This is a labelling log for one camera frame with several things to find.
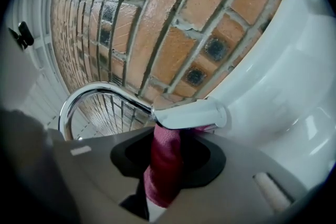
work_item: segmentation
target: faucet lever handle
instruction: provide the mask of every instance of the faucet lever handle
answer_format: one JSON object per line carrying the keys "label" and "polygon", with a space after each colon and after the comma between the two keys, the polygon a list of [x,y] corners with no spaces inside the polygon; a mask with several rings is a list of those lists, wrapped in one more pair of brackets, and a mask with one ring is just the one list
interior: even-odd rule
{"label": "faucet lever handle", "polygon": [[226,111],[218,100],[185,98],[162,94],[152,105],[155,120],[167,129],[187,129],[207,125],[224,127]]}

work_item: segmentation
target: pink cloth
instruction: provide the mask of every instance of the pink cloth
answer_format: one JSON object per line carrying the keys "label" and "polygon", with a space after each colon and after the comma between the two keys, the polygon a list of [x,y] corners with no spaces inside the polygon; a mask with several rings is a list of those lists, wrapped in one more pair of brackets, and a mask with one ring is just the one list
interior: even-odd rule
{"label": "pink cloth", "polygon": [[180,192],[183,160],[179,130],[155,126],[151,148],[151,163],[144,172],[147,198],[167,208]]}

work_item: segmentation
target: chrome faucet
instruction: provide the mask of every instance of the chrome faucet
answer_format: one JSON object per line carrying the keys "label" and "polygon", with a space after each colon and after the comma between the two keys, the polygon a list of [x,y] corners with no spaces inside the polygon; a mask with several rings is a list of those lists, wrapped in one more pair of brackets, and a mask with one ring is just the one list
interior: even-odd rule
{"label": "chrome faucet", "polygon": [[225,108],[214,98],[196,99],[163,94],[154,100],[153,105],[150,105],[136,94],[113,83],[93,82],[74,91],[63,104],[58,120],[58,130],[65,140],[74,139],[71,121],[80,102],[96,94],[116,96],[150,115],[155,122],[167,129],[186,129],[206,125],[224,127],[226,124]]}

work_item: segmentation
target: black hinge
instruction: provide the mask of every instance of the black hinge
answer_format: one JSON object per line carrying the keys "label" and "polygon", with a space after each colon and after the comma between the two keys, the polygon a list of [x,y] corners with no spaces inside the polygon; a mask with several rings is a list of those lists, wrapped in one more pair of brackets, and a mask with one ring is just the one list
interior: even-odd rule
{"label": "black hinge", "polygon": [[26,49],[28,46],[31,46],[34,44],[34,38],[32,34],[29,31],[29,28],[26,24],[26,22],[19,23],[19,32],[21,35],[19,35],[14,30],[8,28],[9,32],[12,34],[13,38],[16,40],[18,45],[22,50]]}

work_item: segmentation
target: brick wall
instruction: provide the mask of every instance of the brick wall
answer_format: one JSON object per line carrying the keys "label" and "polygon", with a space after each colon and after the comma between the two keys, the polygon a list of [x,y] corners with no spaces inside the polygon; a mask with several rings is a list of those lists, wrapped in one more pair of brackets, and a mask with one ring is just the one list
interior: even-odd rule
{"label": "brick wall", "polygon": [[[162,92],[205,97],[263,34],[281,0],[53,0],[52,40],[71,91],[111,81],[148,101]],[[81,109],[103,134],[147,118],[116,98]]]}

